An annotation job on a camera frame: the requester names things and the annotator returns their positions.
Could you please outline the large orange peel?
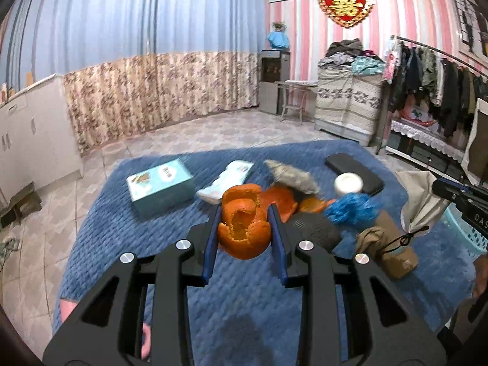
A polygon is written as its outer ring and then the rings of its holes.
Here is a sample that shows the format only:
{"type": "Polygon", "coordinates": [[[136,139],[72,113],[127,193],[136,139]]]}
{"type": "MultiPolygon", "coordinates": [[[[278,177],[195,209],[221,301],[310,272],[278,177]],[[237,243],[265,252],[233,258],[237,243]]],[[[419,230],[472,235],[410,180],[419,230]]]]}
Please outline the large orange peel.
{"type": "Polygon", "coordinates": [[[217,238],[220,246],[236,259],[253,259],[271,242],[271,225],[260,207],[260,193],[259,185],[248,183],[231,187],[223,194],[217,238]]]}

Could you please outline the blue plastic wrapper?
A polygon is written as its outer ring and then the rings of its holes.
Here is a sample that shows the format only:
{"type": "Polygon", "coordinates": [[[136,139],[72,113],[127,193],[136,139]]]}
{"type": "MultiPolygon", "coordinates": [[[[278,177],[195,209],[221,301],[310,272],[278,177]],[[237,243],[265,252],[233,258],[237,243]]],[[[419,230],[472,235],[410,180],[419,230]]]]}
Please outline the blue plastic wrapper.
{"type": "Polygon", "coordinates": [[[348,193],[330,204],[325,216],[336,225],[366,226],[380,215],[380,206],[364,193],[348,193]]]}

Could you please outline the brown paper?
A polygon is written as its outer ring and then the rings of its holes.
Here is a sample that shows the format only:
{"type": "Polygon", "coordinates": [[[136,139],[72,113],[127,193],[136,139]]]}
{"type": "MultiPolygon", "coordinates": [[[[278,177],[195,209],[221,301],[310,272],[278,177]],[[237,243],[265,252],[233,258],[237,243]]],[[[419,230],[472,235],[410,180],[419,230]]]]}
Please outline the brown paper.
{"type": "Polygon", "coordinates": [[[356,252],[375,258],[387,243],[385,230],[380,226],[373,226],[357,235],[356,252]]]}

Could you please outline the chair with beige cover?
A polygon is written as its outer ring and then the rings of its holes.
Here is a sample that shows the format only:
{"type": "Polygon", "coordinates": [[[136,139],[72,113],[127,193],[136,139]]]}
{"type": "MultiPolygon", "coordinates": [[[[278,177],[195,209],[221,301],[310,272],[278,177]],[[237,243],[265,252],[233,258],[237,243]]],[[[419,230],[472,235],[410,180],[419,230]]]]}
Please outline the chair with beige cover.
{"type": "Polygon", "coordinates": [[[461,167],[472,185],[487,182],[488,159],[488,103],[481,98],[476,101],[472,130],[465,149],[461,167]]]}

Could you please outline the light blue plastic basket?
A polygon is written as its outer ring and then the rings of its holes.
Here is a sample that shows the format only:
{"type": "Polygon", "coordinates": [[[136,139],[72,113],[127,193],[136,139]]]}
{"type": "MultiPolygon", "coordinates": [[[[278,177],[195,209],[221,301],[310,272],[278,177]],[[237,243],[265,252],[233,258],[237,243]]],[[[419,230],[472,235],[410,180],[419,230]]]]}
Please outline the light blue plastic basket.
{"type": "Polygon", "coordinates": [[[487,254],[487,238],[461,218],[461,212],[453,203],[446,208],[443,220],[453,230],[470,255],[487,254]]]}

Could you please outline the low shelf with lace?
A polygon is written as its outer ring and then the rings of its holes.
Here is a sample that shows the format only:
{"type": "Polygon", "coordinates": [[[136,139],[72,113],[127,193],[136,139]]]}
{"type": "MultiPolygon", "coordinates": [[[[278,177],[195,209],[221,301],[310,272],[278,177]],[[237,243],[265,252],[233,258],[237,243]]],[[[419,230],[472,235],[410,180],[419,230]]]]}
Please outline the low shelf with lace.
{"type": "Polygon", "coordinates": [[[439,177],[458,182],[465,180],[461,167],[464,149],[413,122],[393,119],[384,148],[386,154],[395,155],[439,177]]]}

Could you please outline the teal tissue box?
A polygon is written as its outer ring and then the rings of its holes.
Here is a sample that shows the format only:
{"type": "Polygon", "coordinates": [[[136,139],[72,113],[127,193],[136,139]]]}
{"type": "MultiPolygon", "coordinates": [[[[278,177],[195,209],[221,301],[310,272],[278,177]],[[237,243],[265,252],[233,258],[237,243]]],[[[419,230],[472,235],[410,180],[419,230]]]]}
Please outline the teal tissue box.
{"type": "Polygon", "coordinates": [[[194,199],[194,175],[180,159],[127,178],[132,206],[141,218],[167,212],[194,199]]]}

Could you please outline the brown phone case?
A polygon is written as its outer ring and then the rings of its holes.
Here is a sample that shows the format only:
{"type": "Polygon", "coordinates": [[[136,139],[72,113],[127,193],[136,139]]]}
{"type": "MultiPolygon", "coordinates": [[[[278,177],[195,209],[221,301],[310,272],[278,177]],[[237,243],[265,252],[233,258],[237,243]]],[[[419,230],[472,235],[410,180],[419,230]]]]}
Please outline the brown phone case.
{"type": "Polygon", "coordinates": [[[390,215],[382,210],[375,220],[380,228],[380,240],[375,250],[375,261],[392,279],[399,280],[418,266],[418,256],[410,245],[402,244],[405,233],[397,227],[390,215]]]}

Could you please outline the white tissue pack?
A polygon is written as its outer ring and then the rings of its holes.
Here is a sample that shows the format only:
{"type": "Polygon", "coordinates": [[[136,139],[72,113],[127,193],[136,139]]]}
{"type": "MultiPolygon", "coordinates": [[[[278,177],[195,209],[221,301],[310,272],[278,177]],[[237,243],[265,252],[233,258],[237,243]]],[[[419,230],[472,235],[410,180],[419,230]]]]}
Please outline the white tissue pack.
{"type": "Polygon", "coordinates": [[[245,183],[253,165],[245,160],[231,161],[209,186],[196,192],[197,197],[206,203],[218,205],[228,189],[245,183]]]}

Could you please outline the white round tin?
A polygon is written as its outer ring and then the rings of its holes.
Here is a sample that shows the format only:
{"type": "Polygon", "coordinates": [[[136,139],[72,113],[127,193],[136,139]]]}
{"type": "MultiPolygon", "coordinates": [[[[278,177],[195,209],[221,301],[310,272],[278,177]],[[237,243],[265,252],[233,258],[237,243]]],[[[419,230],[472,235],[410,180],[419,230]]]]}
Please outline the white round tin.
{"type": "Polygon", "coordinates": [[[362,178],[355,173],[347,172],[338,175],[333,183],[334,191],[338,197],[349,193],[361,193],[364,186],[362,178]]]}

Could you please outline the clothes rack with garments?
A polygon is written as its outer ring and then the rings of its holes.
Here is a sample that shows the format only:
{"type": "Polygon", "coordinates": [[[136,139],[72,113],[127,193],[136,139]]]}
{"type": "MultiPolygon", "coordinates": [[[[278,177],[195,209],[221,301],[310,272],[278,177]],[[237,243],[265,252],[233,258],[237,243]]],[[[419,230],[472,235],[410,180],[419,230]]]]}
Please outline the clothes rack with garments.
{"type": "Polygon", "coordinates": [[[487,100],[487,74],[431,45],[391,36],[386,55],[386,118],[377,150],[385,149],[393,119],[420,125],[465,149],[476,101],[487,100]]]}

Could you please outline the white cabinet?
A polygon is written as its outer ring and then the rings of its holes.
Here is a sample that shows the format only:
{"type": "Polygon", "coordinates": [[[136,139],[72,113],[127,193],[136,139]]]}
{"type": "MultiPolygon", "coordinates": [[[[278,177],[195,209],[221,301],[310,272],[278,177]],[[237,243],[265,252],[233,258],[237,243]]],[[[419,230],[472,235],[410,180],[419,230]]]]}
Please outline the white cabinet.
{"type": "Polygon", "coordinates": [[[53,74],[1,106],[1,199],[8,203],[31,183],[41,189],[74,173],[83,175],[83,162],[63,78],[53,74]]]}

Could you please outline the grey water dispenser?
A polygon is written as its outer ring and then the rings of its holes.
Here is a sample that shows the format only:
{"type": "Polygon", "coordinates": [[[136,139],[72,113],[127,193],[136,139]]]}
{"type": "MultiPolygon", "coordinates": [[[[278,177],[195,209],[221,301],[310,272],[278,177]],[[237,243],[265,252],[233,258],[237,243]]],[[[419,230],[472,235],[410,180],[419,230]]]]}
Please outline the grey water dispenser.
{"type": "Polygon", "coordinates": [[[259,108],[263,113],[279,115],[283,105],[279,83],[289,79],[290,53],[287,50],[262,50],[259,66],[259,108]]]}

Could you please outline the blue floral curtain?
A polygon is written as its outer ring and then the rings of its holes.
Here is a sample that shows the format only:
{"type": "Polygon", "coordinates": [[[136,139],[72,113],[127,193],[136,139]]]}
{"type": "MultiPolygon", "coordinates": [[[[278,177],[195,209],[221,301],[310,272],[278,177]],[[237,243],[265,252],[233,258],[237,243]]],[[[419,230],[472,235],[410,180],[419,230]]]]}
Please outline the blue floral curtain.
{"type": "Polygon", "coordinates": [[[12,0],[1,84],[61,77],[79,150],[255,107],[265,0],[12,0]]]}

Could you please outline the blue potted plant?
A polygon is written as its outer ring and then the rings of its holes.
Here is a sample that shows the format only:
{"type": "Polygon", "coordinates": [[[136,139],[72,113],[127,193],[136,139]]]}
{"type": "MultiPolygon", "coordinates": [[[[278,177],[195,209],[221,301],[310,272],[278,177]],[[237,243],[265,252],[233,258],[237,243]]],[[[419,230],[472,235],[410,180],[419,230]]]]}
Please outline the blue potted plant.
{"type": "Polygon", "coordinates": [[[272,31],[267,36],[267,40],[272,49],[289,50],[290,44],[286,35],[287,26],[284,22],[273,22],[272,31]]]}

